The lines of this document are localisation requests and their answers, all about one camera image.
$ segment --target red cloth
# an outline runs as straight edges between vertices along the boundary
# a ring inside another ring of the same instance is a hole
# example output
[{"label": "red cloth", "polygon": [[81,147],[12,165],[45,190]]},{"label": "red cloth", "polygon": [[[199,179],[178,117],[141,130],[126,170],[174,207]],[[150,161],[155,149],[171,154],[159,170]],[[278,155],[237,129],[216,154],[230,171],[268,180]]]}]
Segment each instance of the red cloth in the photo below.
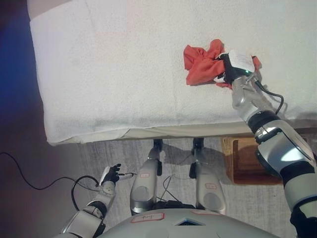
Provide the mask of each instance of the red cloth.
[{"label": "red cloth", "polygon": [[[185,69],[189,71],[186,77],[187,85],[197,85],[212,82],[218,75],[224,73],[223,61],[216,59],[224,52],[221,40],[215,39],[210,43],[210,48],[205,51],[203,48],[186,46],[184,50]],[[259,70],[261,63],[257,57],[253,58],[255,69]],[[228,83],[216,83],[220,87],[229,87]]]}]

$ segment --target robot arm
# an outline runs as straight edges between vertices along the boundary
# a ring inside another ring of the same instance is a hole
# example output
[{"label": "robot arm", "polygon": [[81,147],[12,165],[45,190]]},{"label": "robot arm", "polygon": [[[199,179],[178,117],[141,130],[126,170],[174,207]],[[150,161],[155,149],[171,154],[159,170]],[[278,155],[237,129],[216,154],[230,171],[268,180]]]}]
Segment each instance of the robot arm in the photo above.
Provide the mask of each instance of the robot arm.
[{"label": "robot arm", "polygon": [[256,156],[266,170],[283,180],[298,237],[317,236],[317,167],[309,145],[256,91],[257,73],[231,65],[222,55],[225,81],[232,85],[233,108],[259,144]]},{"label": "robot arm", "polygon": [[95,238],[103,233],[106,227],[104,218],[115,197],[115,183],[119,180],[117,171],[120,166],[118,164],[110,168],[101,179],[99,194],[85,208],[77,211],[55,238]]}]

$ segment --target wire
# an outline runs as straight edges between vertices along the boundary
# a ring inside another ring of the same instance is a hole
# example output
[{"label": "wire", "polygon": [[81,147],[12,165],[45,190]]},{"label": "wire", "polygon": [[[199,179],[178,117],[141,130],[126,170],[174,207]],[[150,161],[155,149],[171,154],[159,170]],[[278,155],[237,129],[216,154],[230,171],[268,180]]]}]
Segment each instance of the wire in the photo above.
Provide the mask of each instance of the wire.
[{"label": "wire", "polygon": [[[33,189],[35,189],[35,190],[44,190],[44,189],[47,189],[47,188],[49,188],[50,186],[52,186],[54,183],[56,183],[57,181],[59,181],[59,180],[61,180],[61,179],[69,179],[69,180],[72,180],[73,182],[76,182],[76,180],[73,179],[73,178],[70,178],[70,177],[67,177],[67,176],[63,176],[63,177],[60,177],[60,178],[55,179],[53,182],[51,182],[49,185],[47,185],[47,186],[45,186],[45,187],[35,187],[34,185],[30,184],[28,180],[26,180],[26,178],[25,178],[25,176],[24,176],[24,174],[23,174],[23,172],[22,172],[22,170],[21,170],[21,168],[20,168],[20,166],[19,166],[17,160],[16,160],[12,155],[10,155],[10,154],[7,153],[7,152],[1,152],[0,155],[7,155],[8,157],[10,157],[10,158],[15,162],[15,164],[16,164],[16,166],[17,166],[17,168],[18,168],[18,170],[19,170],[19,172],[20,172],[20,175],[21,175],[21,177],[23,178],[23,180],[24,180],[31,188],[33,188]],[[82,186],[83,188],[88,189],[88,190],[90,190],[90,191],[99,192],[98,190],[94,190],[94,189],[88,188],[88,187],[86,187],[86,186],[84,186],[84,185],[82,185],[82,184],[80,184],[80,183],[79,183],[78,185],[80,185],[80,186]]]},{"label": "wire", "polygon": [[160,197],[160,200],[163,200],[162,198],[163,198],[164,194],[167,192],[167,193],[168,193],[169,195],[171,195],[176,201],[179,202],[179,200],[178,200],[170,191],[167,190],[167,189],[168,189],[168,186],[169,186],[169,184],[170,184],[171,179],[172,179],[172,176],[169,175],[169,176],[163,181],[164,192],[163,192],[162,196]]},{"label": "wire", "polygon": [[160,197],[157,197],[157,196],[156,196],[156,198],[158,198],[160,201],[167,202],[165,199],[162,199],[162,198],[160,198]]},{"label": "wire", "polygon": [[278,106],[278,108],[277,108],[276,111],[275,111],[275,114],[278,114],[278,112],[281,110],[281,108],[282,108],[282,106],[283,106],[283,104],[284,104],[284,97],[283,97],[282,95],[280,95],[280,94],[272,93],[272,92],[266,90],[266,89],[263,87],[263,85],[261,84],[260,81],[255,81],[255,84],[256,84],[263,92],[265,92],[265,93],[267,93],[267,94],[269,94],[269,95],[271,95],[271,96],[278,97],[278,98],[281,99],[281,102],[279,103],[279,106]]},{"label": "wire", "polygon": [[74,196],[74,190],[75,190],[75,187],[76,187],[76,184],[82,180],[82,179],[85,179],[85,178],[88,178],[88,179],[92,179],[93,181],[96,182],[96,187],[98,187],[99,183],[97,181],[97,179],[95,179],[94,177],[90,176],[90,175],[84,175],[84,176],[81,176],[80,178],[78,178],[75,183],[73,184],[73,187],[71,188],[71,200],[73,201],[73,204],[74,204],[74,207],[77,211],[79,211],[79,208],[76,204],[76,201],[75,201],[75,196]]}]

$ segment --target robot leg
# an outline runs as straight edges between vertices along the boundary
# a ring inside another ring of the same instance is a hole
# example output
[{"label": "robot leg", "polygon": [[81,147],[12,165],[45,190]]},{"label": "robot leg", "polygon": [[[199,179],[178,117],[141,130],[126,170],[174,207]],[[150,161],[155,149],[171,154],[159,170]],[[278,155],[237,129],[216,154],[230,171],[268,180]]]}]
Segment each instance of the robot leg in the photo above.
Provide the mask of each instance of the robot leg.
[{"label": "robot leg", "polygon": [[132,215],[150,211],[156,203],[157,176],[162,174],[162,163],[159,161],[162,144],[163,140],[154,140],[148,159],[144,162],[134,180],[130,192],[130,210]]},{"label": "robot leg", "polygon": [[206,163],[202,154],[203,138],[194,138],[192,153],[195,162],[191,164],[189,177],[196,179],[196,207],[225,215],[226,202],[217,176]]}]

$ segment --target white towel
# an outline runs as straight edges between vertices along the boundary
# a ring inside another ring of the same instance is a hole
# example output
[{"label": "white towel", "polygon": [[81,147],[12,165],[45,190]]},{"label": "white towel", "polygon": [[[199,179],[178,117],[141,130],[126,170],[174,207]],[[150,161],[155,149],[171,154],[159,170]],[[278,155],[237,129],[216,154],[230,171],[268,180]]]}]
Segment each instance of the white towel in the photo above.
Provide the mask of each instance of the white towel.
[{"label": "white towel", "polygon": [[74,0],[30,24],[49,143],[240,121],[228,88],[186,85],[184,48],[215,38],[258,56],[287,118],[316,119],[315,1]]}]

